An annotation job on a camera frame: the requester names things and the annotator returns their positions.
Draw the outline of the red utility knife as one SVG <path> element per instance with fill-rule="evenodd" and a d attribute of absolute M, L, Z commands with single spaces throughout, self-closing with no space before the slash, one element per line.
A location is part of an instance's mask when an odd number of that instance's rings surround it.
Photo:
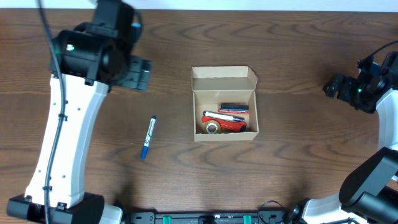
<path fill-rule="evenodd" d="M 241 133 L 246 130 L 246 122 L 230 122 L 230 121 L 225 121 L 222 119 L 216 119 L 216 118 L 211 118 L 207 116 L 203 116 L 201 118 L 201 121 L 203 124 L 205 124 L 209 120 L 215 120 L 220 123 L 221 125 L 221 132 L 227 131 L 227 132 L 233 132 L 233 133 Z"/>

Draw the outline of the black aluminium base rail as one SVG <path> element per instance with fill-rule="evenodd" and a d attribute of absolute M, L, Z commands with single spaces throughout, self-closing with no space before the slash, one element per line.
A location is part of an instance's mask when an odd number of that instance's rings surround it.
<path fill-rule="evenodd" d="M 208 212 L 208 213 L 154 213 L 132 212 L 122 221 L 127 224 L 284 224 L 284 210 L 258 212 Z"/>

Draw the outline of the brown cardboard box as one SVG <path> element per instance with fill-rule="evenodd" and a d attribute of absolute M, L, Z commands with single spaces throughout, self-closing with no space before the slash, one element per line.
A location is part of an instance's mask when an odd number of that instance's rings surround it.
<path fill-rule="evenodd" d="M 257 76 L 248 66 L 193 67 L 194 141 L 250 141 L 259 133 Z"/>

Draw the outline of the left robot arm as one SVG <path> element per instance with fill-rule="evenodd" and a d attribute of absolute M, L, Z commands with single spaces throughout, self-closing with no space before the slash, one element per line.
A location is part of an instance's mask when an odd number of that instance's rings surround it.
<path fill-rule="evenodd" d="M 36 223 L 127 223 L 120 205 L 85 190 L 96 117 L 115 86 L 146 90 L 152 64 L 132 54 L 142 17 L 118 0 L 98 1 L 92 21 L 48 37 L 50 108 L 39 160 L 6 213 Z"/>

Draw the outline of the black marker pen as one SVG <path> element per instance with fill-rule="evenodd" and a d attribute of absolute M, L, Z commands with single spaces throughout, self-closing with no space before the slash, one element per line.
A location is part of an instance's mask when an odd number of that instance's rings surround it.
<path fill-rule="evenodd" d="M 228 114 L 221 114 L 221 113 L 215 113 L 211 111 L 204 111 L 203 112 L 204 116 L 211 117 L 211 118 L 216 118 L 216 119 L 222 119 L 225 121 L 230 121 L 230 122 L 245 122 L 245 119 L 239 116 L 232 116 Z"/>

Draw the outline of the yellow tape roll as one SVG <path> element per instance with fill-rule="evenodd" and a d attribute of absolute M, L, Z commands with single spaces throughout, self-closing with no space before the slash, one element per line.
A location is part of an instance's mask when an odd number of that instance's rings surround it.
<path fill-rule="evenodd" d="M 204 124 L 204 130 L 208 134 L 219 134 L 221 132 L 221 125 L 215 120 L 209 120 Z"/>

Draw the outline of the blue marker pen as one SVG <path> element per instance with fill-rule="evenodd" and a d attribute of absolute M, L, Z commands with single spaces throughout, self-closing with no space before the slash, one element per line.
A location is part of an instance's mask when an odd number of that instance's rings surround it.
<path fill-rule="evenodd" d="M 155 116 L 151 117 L 151 119 L 150 119 L 149 127 L 148 127 L 147 134 L 146 134 L 146 138 L 145 138 L 144 145 L 143 145 L 142 152 L 141 152 L 141 159 L 145 159 L 146 158 L 147 152 L 149 150 L 149 143 L 150 143 L 150 140 L 152 138 L 152 134 L 153 134 L 153 131 L 154 131 L 154 128 L 155 128 L 156 120 L 157 120 L 157 118 Z"/>

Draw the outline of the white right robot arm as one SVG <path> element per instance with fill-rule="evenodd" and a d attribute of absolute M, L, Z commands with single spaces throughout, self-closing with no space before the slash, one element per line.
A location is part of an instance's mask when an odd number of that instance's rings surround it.
<path fill-rule="evenodd" d="M 357 62 L 355 77 L 334 74 L 323 86 L 330 98 L 377 118 L 374 154 L 343 181 L 338 193 L 306 199 L 284 223 L 397 223 L 397 52 L 381 63 L 369 55 Z"/>

